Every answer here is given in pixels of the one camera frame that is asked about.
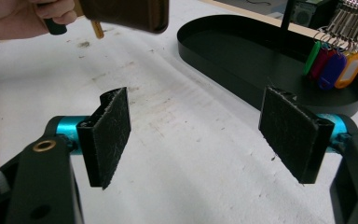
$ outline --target hand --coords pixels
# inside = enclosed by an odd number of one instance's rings
[[[43,19],[58,24],[76,20],[74,0],[0,0],[0,40],[29,38],[48,32]]]

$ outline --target brass key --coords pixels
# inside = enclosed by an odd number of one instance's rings
[[[102,39],[104,34],[103,34],[103,27],[101,26],[101,24],[98,21],[91,21],[91,24],[97,38]]]
[[[75,0],[75,12],[78,17],[84,16],[83,9],[81,8],[81,5],[78,0]],[[102,39],[104,34],[101,24],[98,21],[91,21],[91,25],[97,38]]]

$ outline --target black gripper pad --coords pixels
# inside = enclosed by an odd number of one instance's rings
[[[292,93],[267,86],[258,128],[299,183],[315,183],[333,122],[298,104]]]
[[[131,121],[126,88],[106,92],[100,99],[100,107],[76,128],[89,183],[106,189],[130,137]]]

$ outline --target scratched tabletop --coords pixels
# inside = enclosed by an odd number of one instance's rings
[[[102,23],[99,40],[79,18],[65,35],[0,43],[0,165],[52,117],[90,115],[127,87],[132,131],[111,185],[91,188],[71,157],[86,223],[334,223],[341,157],[326,154],[316,184],[299,184],[258,131],[259,111],[179,56],[181,26],[235,12],[181,0],[170,13],[161,35]]]

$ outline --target black oval tray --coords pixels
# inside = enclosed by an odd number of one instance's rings
[[[352,116],[358,111],[358,75],[341,90],[323,91],[302,74],[311,37],[235,15],[191,21],[177,33],[182,59],[221,86],[261,109],[271,85],[297,95],[314,113]]]

